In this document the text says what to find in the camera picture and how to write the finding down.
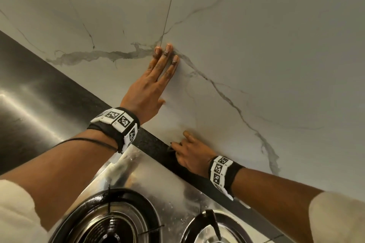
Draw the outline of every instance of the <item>black granite strip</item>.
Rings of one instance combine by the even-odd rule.
[[[266,237],[276,238],[278,235],[282,234],[259,213],[253,209],[245,208],[238,201],[229,200],[225,195],[220,193],[208,179],[197,176],[182,167],[177,162],[175,154],[167,151],[168,146],[143,128],[140,128],[133,144],[171,172],[187,181],[236,216],[240,217],[244,222],[248,223]]]

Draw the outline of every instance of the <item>gas stove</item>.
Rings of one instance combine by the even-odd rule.
[[[255,229],[137,147],[118,155],[99,170],[49,242],[263,242],[252,240]]]

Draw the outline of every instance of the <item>hand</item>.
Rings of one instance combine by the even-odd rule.
[[[171,65],[162,75],[165,66],[173,52],[172,44],[166,45],[165,52],[162,53],[161,47],[155,47],[155,53],[148,69],[134,84],[132,84],[121,101],[121,107],[133,112],[139,119],[140,124],[152,119],[159,111],[165,100],[160,96],[172,76],[175,74],[179,63],[179,57],[174,56]]]
[[[171,143],[171,147],[176,151],[177,161],[190,172],[208,178],[209,164],[217,154],[188,131],[184,131],[183,135],[186,139],[183,139],[181,144]]]

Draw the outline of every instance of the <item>forearm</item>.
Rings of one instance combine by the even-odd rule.
[[[231,189],[296,242],[313,242],[308,209],[322,190],[248,168],[237,173]]]
[[[93,138],[117,148],[114,139],[86,130],[75,137]],[[49,230],[114,154],[87,141],[69,141],[0,176],[24,188],[33,198],[42,226]]]

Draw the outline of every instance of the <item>burner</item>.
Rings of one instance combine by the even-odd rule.
[[[158,243],[160,223],[150,202],[129,189],[90,197],[57,228],[50,243]]]
[[[111,216],[97,222],[85,236],[84,243],[135,243],[136,228],[130,219]]]
[[[252,240],[230,216],[207,209],[192,220],[181,243],[252,243]]]

